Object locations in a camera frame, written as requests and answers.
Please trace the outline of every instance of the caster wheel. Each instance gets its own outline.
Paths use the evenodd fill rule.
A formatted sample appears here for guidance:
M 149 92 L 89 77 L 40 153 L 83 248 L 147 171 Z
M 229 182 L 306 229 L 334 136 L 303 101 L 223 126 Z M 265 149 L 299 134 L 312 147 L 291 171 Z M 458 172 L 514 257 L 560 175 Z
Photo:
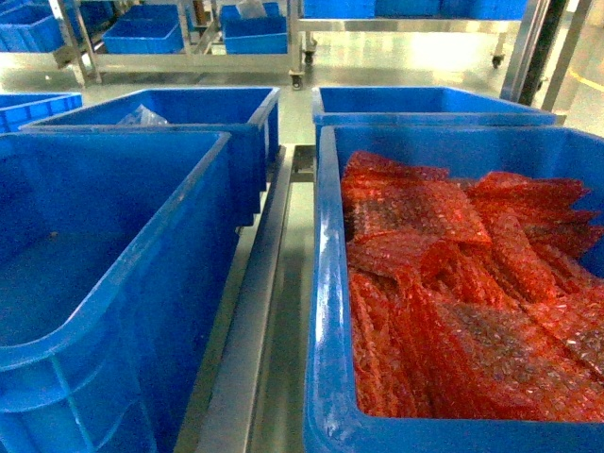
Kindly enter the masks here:
M 546 83 L 549 79 L 547 77 L 541 77 L 539 79 L 539 85 L 537 85 L 537 91 L 540 91 L 544 87 L 544 83 Z
M 300 75 L 292 75 L 292 88 L 296 92 L 302 90 L 302 77 Z
M 491 60 L 491 63 L 493 64 L 493 67 L 495 69 L 499 69 L 499 66 L 501 66 L 501 63 L 503 63 L 503 57 L 500 55 L 496 55 L 493 57 L 493 59 Z

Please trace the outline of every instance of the blue plastic bin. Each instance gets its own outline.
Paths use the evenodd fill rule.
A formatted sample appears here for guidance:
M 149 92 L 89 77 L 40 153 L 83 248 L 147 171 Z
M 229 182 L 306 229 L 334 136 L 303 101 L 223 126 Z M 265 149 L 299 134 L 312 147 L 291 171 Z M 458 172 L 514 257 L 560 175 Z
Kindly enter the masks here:
M 109 54 L 175 54 L 184 47 L 178 21 L 120 20 L 103 35 Z
M 263 5 L 268 17 L 279 17 L 282 15 L 278 2 L 267 2 L 263 3 Z M 241 19 L 242 16 L 235 5 L 224 5 L 220 9 L 220 22 L 223 24 L 229 21 L 241 21 Z
M 178 8 L 176 5 L 134 5 L 120 18 L 120 21 L 141 19 L 178 22 Z
M 78 92 L 0 94 L 0 133 L 17 132 L 22 125 L 78 107 L 82 107 Z
M 97 31 L 102 24 L 114 15 L 111 2 L 83 2 L 79 10 L 89 31 Z
M 556 115 L 513 102 L 443 87 L 314 88 L 312 116 L 321 127 L 550 126 Z
M 190 88 L 146 90 L 127 94 L 70 114 L 28 125 L 38 130 L 131 131 L 131 130 L 210 130 L 233 134 L 235 147 L 241 153 L 241 165 L 250 169 L 245 174 L 241 199 L 242 225 L 253 222 L 260 212 L 260 197 L 245 187 L 260 191 L 266 188 L 266 162 L 278 152 L 279 89 L 272 88 Z M 117 126 L 125 116 L 144 105 L 164 117 L 166 126 Z
M 443 0 L 441 13 L 445 18 L 467 18 L 490 21 L 520 20 L 528 0 Z
M 242 19 L 234 5 L 222 7 L 220 22 L 228 54 L 287 54 L 287 18 L 276 2 L 265 3 L 264 9 L 268 17 Z
M 340 177 L 355 151 L 453 177 L 490 171 L 579 178 L 593 190 L 577 209 L 604 207 L 604 140 L 560 127 L 325 127 L 315 204 L 315 273 L 306 373 L 305 446 L 318 452 L 582 453 L 601 451 L 604 425 L 394 419 L 360 412 L 355 395 Z M 596 219 L 602 225 L 603 216 Z M 604 243 L 583 264 L 604 277 Z
M 0 3 L 0 13 L 9 11 L 20 7 L 25 1 L 24 0 L 8 0 Z
M 376 16 L 436 16 L 441 0 L 376 0 Z
M 376 0 L 304 0 L 307 19 L 373 19 Z
M 0 52 L 53 52 L 62 46 L 49 7 L 24 5 L 0 14 Z
M 0 137 L 0 451 L 173 451 L 237 245 L 233 151 Z

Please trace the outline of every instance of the metal shelf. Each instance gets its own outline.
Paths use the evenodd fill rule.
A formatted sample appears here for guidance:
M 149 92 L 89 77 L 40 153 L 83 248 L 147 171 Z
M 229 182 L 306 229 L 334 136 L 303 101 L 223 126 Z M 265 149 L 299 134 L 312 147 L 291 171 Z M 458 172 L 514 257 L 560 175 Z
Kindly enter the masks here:
M 75 77 L 84 86 L 90 76 L 101 82 L 104 73 L 279 73 L 289 68 L 293 86 L 302 88 L 304 63 L 312 63 L 316 49 L 313 32 L 378 32 L 378 33 L 492 33 L 499 34 L 493 65 L 503 60 L 505 34 L 518 32 L 518 39 L 506 76 L 503 95 L 513 99 L 516 86 L 527 78 L 526 61 L 535 52 L 536 37 L 544 26 L 544 15 L 551 0 L 529 0 L 522 23 L 512 21 L 473 21 L 448 19 L 367 19 L 367 20 L 311 20 L 302 17 L 300 0 L 287 0 L 288 53 L 287 55 L 212 55 L 211 47 L 220 33 L 216 0 L 211 0 L 208 26 L 199 42 L 193 42 L 189 30 L 186 4 L 191 0 L 165 0 L 175 4 L 182 31 L 184 50 L 176 55 L 110 55 L 103 47 L 95 49 L 86 30 L 81 12 L 75 5 L 77 22 L 82 31 L 83 48 L 90 57 L 92 73 L 84 65 L 80 45 L 67 20 L 64 0 L 48 0 L 54 16 L 59 20 L 63 39 L 68 44 L 53 54 L 2 54 L 0 68 L 49 70 L 62 68 L 71 61 Z
M 73 47 L 64 45 L 55 52 L 4 52 L 0 53 L 0 68 L 56 71 L 63 69 L 76 57 Z
M 507 33 L 517 31 L 519 21 L 471 21 L 464 19 L 300 19 L 300 31 L 389 33 Z
M 295 147 L 277 157 L 196 452 L 253 449 L 265 394 L 277 303 L 277 265 L 287 224 Z

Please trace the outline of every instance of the gray floor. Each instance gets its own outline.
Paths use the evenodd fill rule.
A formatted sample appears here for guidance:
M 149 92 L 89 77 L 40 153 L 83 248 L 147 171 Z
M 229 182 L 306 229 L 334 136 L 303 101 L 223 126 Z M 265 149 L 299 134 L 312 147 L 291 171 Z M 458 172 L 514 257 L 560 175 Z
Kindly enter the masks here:
M 378 35 L 317 34 L 315 64 L 307 74 L 312 85 L 446 85 L 473 92 L 498 95 L 507 69 L 491 66 L 496 36 L 406 34 Z M 509 37 L 508 53 L 513 37 Z M 596 51 L 589 77 L 604 84 L 604 48 Z M 192 85 L 277 85 L 283 88 L 280 100 L 280 141 L 313 143 L 310 90 L 294 92 L 287 75 L 108 75 L 102 86 L 92 85 L 83 92 L 85 104 L 117 95 L 158 86 Z M 0 73 L 1 92 L 77 91 L 69 73 Z M 604 135 L 604 89 L 582 85 L 568 124 Z M 269 405 L 263 417 L 260 451 L 301 452 L 301 405 L 304 348 L 313 249 L 313 190 L 311 184 L 293 188 L 288 232 L 283 248 L 288 285 L 279 300 L 277 344 L 268 383 Z M 192 452 L 199 411 L 208 396 L 196 390 L 186 432 L 178 452 Z

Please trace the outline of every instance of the crate rim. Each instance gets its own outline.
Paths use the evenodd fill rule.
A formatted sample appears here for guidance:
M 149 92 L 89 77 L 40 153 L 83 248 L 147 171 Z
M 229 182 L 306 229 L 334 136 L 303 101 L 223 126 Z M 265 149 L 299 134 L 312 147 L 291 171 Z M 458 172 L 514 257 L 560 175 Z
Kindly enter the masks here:
M 560 422 L 529 422 L 517 420 L 439 420 L 439 419 L 410 419 L 385 418 L 366 415 L 359 410 L 355 393 L 355 377 L 352 362 L 352 327 L 348 294 L 346 262 L 344 215 L 342 210 L 334 209 L 342 205 L 340 186 L 339 162 L 335 131 L 338 129 L 381 129 L 400 130 L 395 126 L 325 126 L 322 128 L 320 144 L 322 151 L 318 153 L 319 161 L 323 162 L 316 171 L 315 190 L 315 252 L 313 257 L 314 275 L 312 293 L 310 295 L 310 328 L 307 341 L 307 367 L 305 372 L 304 398 L 304 445 L 308 452 L 346 452 L 351 451 L 351 442 L 363 441 L 360 453 L 365 451 L 400 451 L 431 453 L 438 450 L 438 444 L 443 444 L 446 438 L 466 443 L 473 434 L 481 433 L 486 427 L 490 429 L 490 437 L 485 436 L 480 442 L 470 441 L 471 447 L 465 451 L 492 451 L 496 435 L 517 432 L 533 436 L 550 435 L 554 438 L 559 429 L 564 429 L 570 437 L 583 429 L 587 434 L 596 434 L 590 429 L 604 433 L 604 424 L 597 423 L 560 423 Z M 439 131 L 441 126 L 413 126 L 409 129 Z M 533 130 L 549 130 L 567 140 L 570 135 L 583 137 L 604 143 L 604 139 L 594 134 L 578 131 L 562 126 L 502 126 L 497 129 L 509 130 L 515 133 Z M 491 126 L 456 127 L 455 130 L 470 132 L 493 131 Z M 337 370 L 337 377 L 325 379 L 322 367 L 328 366 L 331 372 Z M 380 438 L 379 433 L 387 430 L 390 435 L 401 428 L 421 437 L 414 438 L 398 434 L 395 439 Z M 451 441 L 446 451 L 453 451 Z M 547 445 L 535 443 L 522 451 L 546 453 L 554 451 Z
M 254 113 L 252 114 L 250 119 L 247 121 L 247 123 L 233 123 L 233 124 L 231 124 L 231 123 L 221 123 L 221 124 L 192 123 L 192 124 L 187 124 L 187 125 L 136 126 L 136 128 L 133 128 L 132 125 L 45 125 L 44 124 L 46 121 L 51 120 L 51 119 L 60 120 L 61 118 L 69 116 L 70 114 L 77 114 L 83 110 L 92 109 L 92 108 L 100 107 L 100 106 L 105 106 L 105 105 L 108 105 L 108 104 L 111 104 L 114 102 L 121 101 L 123 99 L 127 99 L 130 96 L 143 94 L 145 92 L 181 92 L 181 91 L 205 92 L 205 91 L 224 91 L 224 90 L 229 90 L 229 91 L 268 90 L 269 92 L 266 95 L 266 97 L 262 100 L 262 102 L 258 105 L 258 107 L 254 111 Z M 51 118 L 45 118 L 40 121 L 35 121 L 33 123 L 29 123 L 27 125 L 22 126 L 20 130 L 26 131 L 26 132 L 34 132 L 35 130 L 38 130 L 40 132 L 47 131 L 47 130 L 56 130 L 56 131 L 59 131 L 59 130 L 62 130 L 62 131 L 89 130 L 89 131 L 94 131 L 94 132 L 110 132 L 110 131 L 123 131 L 123 132 L 128 131 L 128 132 L 130 132 L 133 130 L 137 130 L 137 131 L 197 130 L 200 127 L 204 127 L 204 128 L 207 127 L 207 128 L 214 128 L 216 130 L 221 130 L 221 128 L 225 128 L 225 126 L 228 126 L 229 130 L 246 130 L 250 127 L 261 128 L 263 126 L 264 122 L 268 119 L 268 115 L 269 115 L 270 111 L 277 104 L 280 93 L 281 93 L 281 89 L 278 87 L 262 87 L 262 86 L 238 86 L 238 87 L 222 87 L 221 86 L 221 87 L 190 87 L 190 88 L 171 87 L 171 88 L 156 88 L 156 89 L 152 88 L 152 89 L 147 89 L 147 90 L 137 90 L 135 92 L 130 92 L 130 93 L 115 97 L 108 101 L 102 101 L 102 102 L 99 102 L 99 103 L 96 103 L 96 104 L 93 104 L 93 105 L 87 106 L 87 107 L 80 107 L 78 109 L 66 111 L 60 115 L 54 115 Z
M 0 345 L 0 371 L 9 371 L 56 355 L 61 350 L 76 343 L 87 329 L 98 322 L 115 297 L 117 284 L 133 272 L 132 264 L 142 258 L 143 252 L 151 249 L 160 233 L 165 231 L 175 219 L 166 222 L 166 213 L 174 211 L 186 194 L 200 181 L 215 157 L 223 150 L 228 150 L 231 134 L 228 132 L 190 132 L 192 135 L 204 135 L 215 138 L 213 145 L 192 170 L 183 178 L 174 191 L 166 198 L 153 216 L 145 223 L 128 246 L 122 251 L 107 272 L 84 296 L 65 322 L 47 335 L 26 344 L 11 346 Z M 4 134 L 2 140 L 11 137 L 26 137 L 23 132 Z
M 81 92 L 5 92 L 4 94 L 0 94 L 0 98 L 3 95 L 36 96 L 36 95 L 46 95 L 46 94 L 48 94 L 48 97 L 46 97 L 44 99 L 40 99 L 38 101 L 25 102 L 23 104 L 15 104 L 14 106 L 1 107 L 0 111 L 17 109 L 17 108 L 21 108 L 21 107 L 35 106 L 37 104 L 43 104 L 43 103 L 49 102 L 49 101 L 59 101 L 60 99 L 64 99 L 64 98 L 70 98 L 70 97 L 80 97 L 81 98 L 82 97 Z
M 515 107 L 517 109 L 521 109 L 522 111 L 518 111 L 518 112 L 500 112 L 500 113 L 486 113 L 491 117 L 507 117 L 509 115 L 513 115 L 513 116 L 521 116 L 521 115 L 525 115 L 525 116 L 533 116 L 533 115 L 548 115 L 551 116 L 553 118 L 556 117 L 555 114 L 548 112 L 548 111 L 544 111 L 544 110 L 539 110 L 536 109 L 534 107 L 529 107 L 529 106 L 523 106 L 521 104 L 516 104 L 515 102 L 512 101 L 508 101 L 505 99 L 500 99 L 500 98 L 496 98 L 496 97 L 491 97 L 491 96 L 487 96 L 484 94 L 479 94 L 476 92 L 469 92 L 467 90 L 462 90 L 460 88 L 452 88 L 452 87 L 446 87 L 446 86 L 427 86 L 427 85 L 418 85 L 418 86 L 409 86 L 409 85 L 400 85 L 400 86 L 386 86 L 386 85 L 376 85 L 376 86 L 369 86 L 369 85 L 363 85 L 363 86 L 354 86 L 354 87 L 314 87 L 312 88 L 312 119 L 314 121 L 314 123 L 316 123 L 318 126 L 338 126 L 339 122 L 336 120 L 331 120 L 333 117 L 335 116 L 339 116 L 339 117 L 359 117 L 362 115 L 379 115 L 382 118 L 391 118 L 391 123 L 393 125 L 396 124 L 395 118 L 396 117 L 410 117 L 410 116 L 417 116 L 417 115 L 422 115 L 422 116 L 427 116 L 427 117 L 434 117 L 434 118 L 438 118 L 439 116 L 444 116 L 444 115 L 453 115 L 453 116 L 479 116 L 482 115 L 484 116 L 485 113 L 480 113 L 480 112 L 463 112 L 463 113 L 457 113 L 457 112 L 329 112 L 329 111 L 325 111 L 325 105 L 323 103 L 323 96 L 321 95 L 321 90 L 330 90 L 330 91 L 340 91 L 340 90 L 352 90 L 352 91 L 364 91 L 364 90 L 368 90 L 368 89 L 373 89 L 373 90 L 398 90 L 398 91 L 403 91 L 403 90 L 416 90 L 416 89 L 430 89 L 433 91 L 452 91 L 452 92 L 461 92 L 464 94 L 472 94 L 478 97 L 487 97 L 490 100 L 496 101 L 498 103 L 501 103 L 503 105 L 506 106 L 510 106 L 510 107 Z

